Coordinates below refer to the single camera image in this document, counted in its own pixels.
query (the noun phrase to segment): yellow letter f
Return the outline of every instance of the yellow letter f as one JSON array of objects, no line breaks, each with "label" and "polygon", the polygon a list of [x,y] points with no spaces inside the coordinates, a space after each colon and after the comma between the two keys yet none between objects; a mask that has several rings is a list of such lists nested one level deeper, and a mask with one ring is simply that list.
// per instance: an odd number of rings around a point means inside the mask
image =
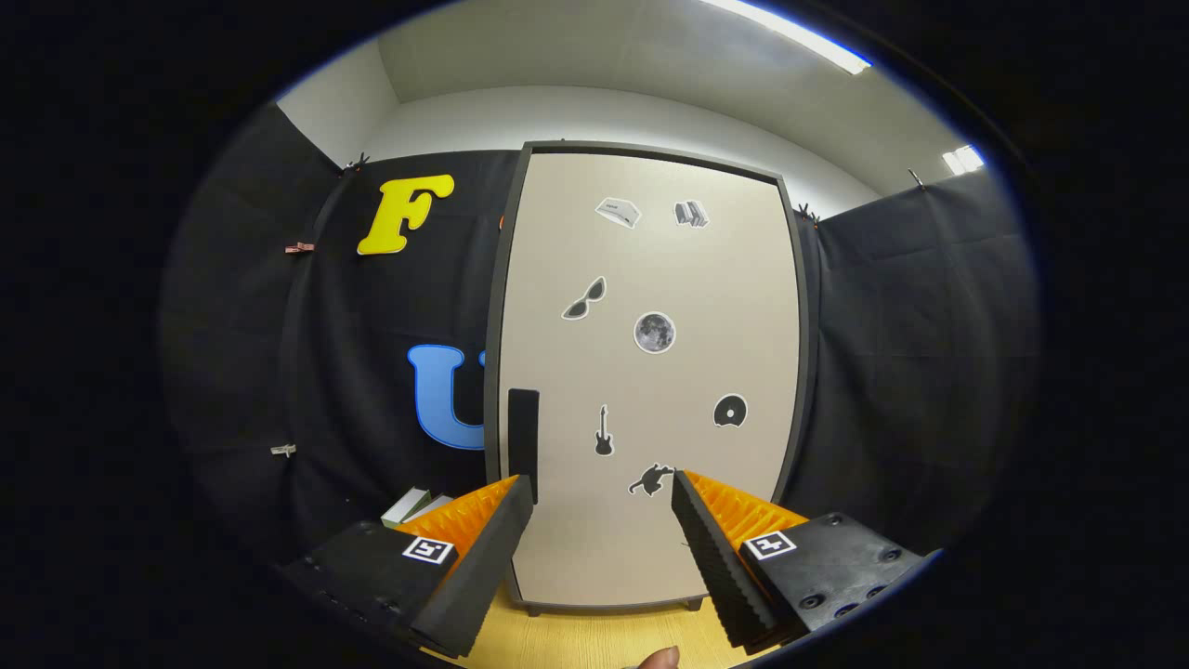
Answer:
[{"label": "yellow letter f", "polygon": [[414,190],[429,190],[439,197],[445,197],[454,191],[454,177],[448,173],[438,176],[419,176],[416,178],[394,178],[379,187],[384,194],[379,200],[379,208],[376,209],[376,219],[372,220],[371,232],[359,241],[359,254],[370,255],[373,253],[395,253],[409,242],[409,239],[401,234],[401,223],[409,219],[409,229],[421,227],[429,215],[429,204],[433,197],[429,193],[422,193],[414,200]]}]

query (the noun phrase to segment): sticker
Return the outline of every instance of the sticker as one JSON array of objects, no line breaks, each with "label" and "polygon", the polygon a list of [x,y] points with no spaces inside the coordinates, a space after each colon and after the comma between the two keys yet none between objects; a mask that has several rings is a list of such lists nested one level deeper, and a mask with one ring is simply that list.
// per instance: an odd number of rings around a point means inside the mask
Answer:
[{"label": "sticker", "polygon": [[590,302],[597,302],[606,295],[606,278],[599,276],[591,283],[590,288],[586,289],[586,295],[578,299],[577,302],[570,304],[570,308],[561,311],[561,317],[566,320],[581,320],[586,317],[590,313]]},{"label": "sticker", "polygon": [[615,435],[606,431],[606,405],[603,405],[603,409],[598,414],[599,431],[594,434],[594,453],[600,456],[610,456],[615,453],[615,444],[612,443]]},{"label": "sticker", "polygon": [[[483,425],[467,425],[454,416],[454,371],[466,356],[453,347],[421,345],[409,349],[417,423],[429,438],[453,449],[483,450]],[[486,352],[479,354],[486,367]]]},{"label": "sticker", "polygon": [[618,197],[603,197],[603,201],[594,207],[594,213],[629,229],[635,229],[636,223],[643,217],[636,204]]},{"label": "sticker", "polygon": [[663,354],[677,340],[677,326],[668,315],[659,310],[648,311],[636,320],[633,337],[641,352]]},{"label": "sticker", "polygon": [[705,227],[710,225],[710,216],[706,215],[706,207],[698,200],[686,200],[673,204],[673,214],[677,215],[678,225],[690,227]]},{"label": "sticker", "polygon": [[[401,225],[408,220],[409,229],[421,227],[429,215],[434,196],[446,197],[454,191],[454,177],[439,173],[416,178],[394,178],[384,182],[379,191],[383,195],[371,229],[356,247],[360,255],[401,252],[409,244],[409,238],[401,234]],[[413,194],[417,191],[421,193],[414,197]]]},{"label": "sticker", "polygon": [[661,467],[661,463],[654,462],[652,467],[644,471],[638,481],[628,486],[628,494],[636,494],[636,488],[643,486],[644,494],[653,497],[656,494],[656,491],[665,487],[665,484],[661,482],[661,476],[666,474],[677,474],[677,472],[672,467]]},{"label": "sticker", "polygon": [[769,557],[775,557],[791,550],[797,550],[797,545],[793,542],[789,542],[788,537],[779,531],[769,532],[761,537],[748,539],[743,543],[747,544],[747,548],[751,549],[751,555],[754,555],[756,560],[768,560]]},{"label": "sticker", "polygon": [[449,551],[453,548],[454,544],[449,542],[439,542],[438,539],[417,537],[401,555],[404,557],[411,557],[413,560],[420,560],[421,562],[428,562],[430,564],[441,564],[446,561],[446,556],[449,555]]},{"label": "sticker", "polygon": [[715,425],[738,428],[747,419],[747,400],[743,396],[723,396],[715,405]]}]

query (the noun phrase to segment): letter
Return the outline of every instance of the letter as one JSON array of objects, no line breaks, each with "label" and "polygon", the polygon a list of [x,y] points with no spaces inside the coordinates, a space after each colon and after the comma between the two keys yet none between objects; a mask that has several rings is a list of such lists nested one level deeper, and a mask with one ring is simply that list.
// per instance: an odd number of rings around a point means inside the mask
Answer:
[{"label": "letter", "polygon": [[[409,349],[417,423],[435,442],[452,449],[483,450],[483,425],[467,425],[454,416],[454,371],[466,356],[453,347],[423,345]],[[479,365],[486,352],[479,354]]]},{"label": "letter", "polygon": [[372,219],[371,231],[359,241],[357,251],[360,255],[375,253],[396,253],[404,248],[409,239],[401,234],[401,223],[409,219],[409,229],[421,227],[429,215],[433,197],[422,193],[409,200],[415,190],[429,190],[439,197],[454,191],[454,177],[448,173],[438,176],[419,176],[416,178],[394,178],[379,187],[384,194]]}]

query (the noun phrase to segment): blue letter u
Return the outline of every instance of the blue letter u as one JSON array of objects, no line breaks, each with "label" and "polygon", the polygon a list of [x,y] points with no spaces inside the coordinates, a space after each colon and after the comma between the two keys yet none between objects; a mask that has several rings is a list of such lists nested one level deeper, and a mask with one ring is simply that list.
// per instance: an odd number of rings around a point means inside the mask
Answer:
[{"label": "blue letter u", "polygon": [[[487,352],[479,354],[486,367]],[[454,371],[466,356],[453,347],[424,345],[409,349],[417,423],[435,442],[452,449],[483,450],[483,425],[467,425],[454,416]]]}]

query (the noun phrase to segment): black fabric backdrop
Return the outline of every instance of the black fabric backdrop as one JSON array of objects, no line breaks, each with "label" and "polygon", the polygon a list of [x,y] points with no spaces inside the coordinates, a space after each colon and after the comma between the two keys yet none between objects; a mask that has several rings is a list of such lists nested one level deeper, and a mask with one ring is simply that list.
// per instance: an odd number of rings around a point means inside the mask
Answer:
[{"label": "black fabric backdrop", "polygon": [[[483,423],[478,355],[517,156],[414,156],[340,177],[269,106],[200,188],[166,272],[166,384],[203,493],[252,549],[284,562],[411,486],[485,484],[482,452],[419,425],[407,354],[463,352],[454,411]],[[408,246],[359,255],[380,184],[435,173],[454,193],[402,227]],[[799,227],[819,360],[782,504],[843,511],[918,553],[948,545],[992,492],[1039,351],[1011,197],[983,170]],[[296,241],[316,251],[285,254]],[[270,454],[285,443],[294,457]]]},{"label": "black fabric backdrop", "polygon": [[[415,156],[340,177],[270,105],[195,194],[165,272],[165,385],[202,494],[258,554],[291,560],[411,486],[459,496],[484,485],[482,452],[419,427],[405,355],[417,345],[461,351],[454,410],[483,423],[478,355],[517,156]],[[408,247],[359,255],[379,185],[434,173],[452,175],[454,191],[419,229],[402,227]],[[316,250],[283,252],[297,241]],[[269,450],[287,443],[297,447],[290,459]]]},{"label": "black fabric backdrop", "polygon": [[798,219],[818,366],[782,504],[845,512],[916,553],[950,545],[1019,438],[1039,362],[1013,198],[980,170]]}]

